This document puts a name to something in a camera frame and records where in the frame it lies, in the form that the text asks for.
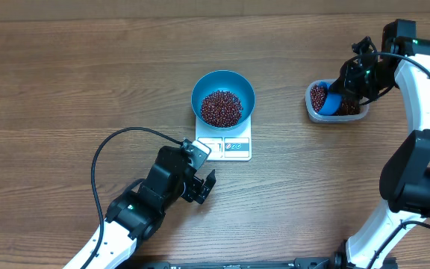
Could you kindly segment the blue plastic scoop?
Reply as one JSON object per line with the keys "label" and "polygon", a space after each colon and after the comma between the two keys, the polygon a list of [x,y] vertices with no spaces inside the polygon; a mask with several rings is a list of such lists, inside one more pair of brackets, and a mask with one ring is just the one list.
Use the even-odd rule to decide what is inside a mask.
{"label": "blue plastic scoop", "polygon": [[317,112],[323,116],[332,116],[333,114],[336,114],[343,101],[343,98],[339,93],[334,93],[329,90],[330,86],[331,85],[325,81],[321,81],[318,84],[318,87],[325,91],[325,101]]}

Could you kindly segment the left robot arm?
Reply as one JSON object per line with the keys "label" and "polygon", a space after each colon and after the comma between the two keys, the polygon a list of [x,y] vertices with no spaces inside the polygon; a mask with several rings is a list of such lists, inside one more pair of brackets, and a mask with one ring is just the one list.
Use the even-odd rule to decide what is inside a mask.
{"label": "left robot arm", "polygon": [[161,227],[166,210],[178,199],[202,204],[216,183],[215,172],[196,176],[211,149],[195,140],[175,148],[162,147],[146,179],[134,182],[108,206],[104,230],[65,265],[66,268],[116,268]]}

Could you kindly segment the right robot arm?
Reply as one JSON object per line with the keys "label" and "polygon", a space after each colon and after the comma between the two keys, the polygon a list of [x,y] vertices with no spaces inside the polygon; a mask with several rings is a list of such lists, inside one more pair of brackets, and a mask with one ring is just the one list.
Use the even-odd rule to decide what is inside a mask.
{"label": "right robot arm", "polygon": [[414,21],[396,19],[384,26],[380,49],[365,37],[352,51],[329,92],[373,102],[397,87],[409,134],[381,171],[381,202],[326,267],[382,268],[411,229],[430,229],[430,40],[417,37]]}

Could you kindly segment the white digital kitchen scale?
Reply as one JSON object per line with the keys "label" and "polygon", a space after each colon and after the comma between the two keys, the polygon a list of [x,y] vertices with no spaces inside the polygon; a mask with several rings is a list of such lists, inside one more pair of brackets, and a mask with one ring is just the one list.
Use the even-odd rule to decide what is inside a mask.
{"label": "white digital kitchen scale", "polygon": [[196,139],[211,149],[209,161],[250,161],[252,121],[249,116],[238,126],[216,128],[196,118]]}

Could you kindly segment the red beans in bowl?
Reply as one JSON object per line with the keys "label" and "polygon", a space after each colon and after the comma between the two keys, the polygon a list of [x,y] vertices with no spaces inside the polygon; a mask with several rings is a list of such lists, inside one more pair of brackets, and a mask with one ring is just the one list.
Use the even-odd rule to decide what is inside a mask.
{"label": "red beans in bowl", "polygon": [[211,126],[228,128],[238,124],[242,117],[241,100],[232,92],[217,90],[202,100],[202,119]]}

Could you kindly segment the teal blue bowl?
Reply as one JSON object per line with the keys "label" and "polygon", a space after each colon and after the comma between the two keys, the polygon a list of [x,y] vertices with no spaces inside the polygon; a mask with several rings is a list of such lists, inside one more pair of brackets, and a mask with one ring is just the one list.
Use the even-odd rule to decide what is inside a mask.
{"label": "teal blue bowl", "polygon": [[201,77],[193,87],[191,105],[196,118],[203,122],[200,112],[202,100],[217,90],[229,91],[238,96],[243,106],[242,117],[238,121],[240,125],[255,109],[255,91],[252,84],[241,74],[231,70],[217,70],[209,72]]}

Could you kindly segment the red adzuki beans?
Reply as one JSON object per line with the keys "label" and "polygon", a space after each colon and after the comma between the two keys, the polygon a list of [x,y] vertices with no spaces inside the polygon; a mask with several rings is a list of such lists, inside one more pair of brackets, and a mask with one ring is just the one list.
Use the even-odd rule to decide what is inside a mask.
{"label": "red adzuki beans", "polygon": [[[355,115],[360,113],[360,106],[358,103],[353,102],[352,100],[346,99],[342,97],[343,101],[340,108],[337,110],[336,114],[332,116],[346,116],[346,115]],[[311,104],[313,109],[318,112],[318,110],[323,106],[325,101],[325,91],[315,85],[311,88]]]}

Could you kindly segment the clear plastic bean container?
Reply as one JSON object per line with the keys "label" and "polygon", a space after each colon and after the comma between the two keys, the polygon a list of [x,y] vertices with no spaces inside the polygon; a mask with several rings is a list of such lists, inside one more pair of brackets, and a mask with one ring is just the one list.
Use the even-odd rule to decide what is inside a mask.
{"label": "clear plastic bean container", "polygon": [[356,120],[363,119],[370,108],[370,105],[363,105],[361,106],[360,113],[355,115],[346,115],[346,116],[326,116],[318,114],[311,104],[311,88],[315,85],[318,85],[320,82],[325,82],[326,84],[332,84],[335,81],[335,78],[332,79],[324,79],[324,80],[316,80],[313,81],[308,87],[305,92],[305,104],[308,111],[308,117],[309,119],[314,123],[347,123],[352,122]]}

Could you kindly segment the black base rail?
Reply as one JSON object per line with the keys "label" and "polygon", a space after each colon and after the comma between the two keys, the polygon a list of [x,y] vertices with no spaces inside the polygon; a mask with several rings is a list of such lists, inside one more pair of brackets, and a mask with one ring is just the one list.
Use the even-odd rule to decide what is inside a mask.
{"label": "black base rail", "polygon": [[276,262],[202,262],[176,264],[169,262],[136,262],[129,260],[116,267],[117,269],[329,269],[354,268],[343,266],[334,258],[296,258],[293,261]]}

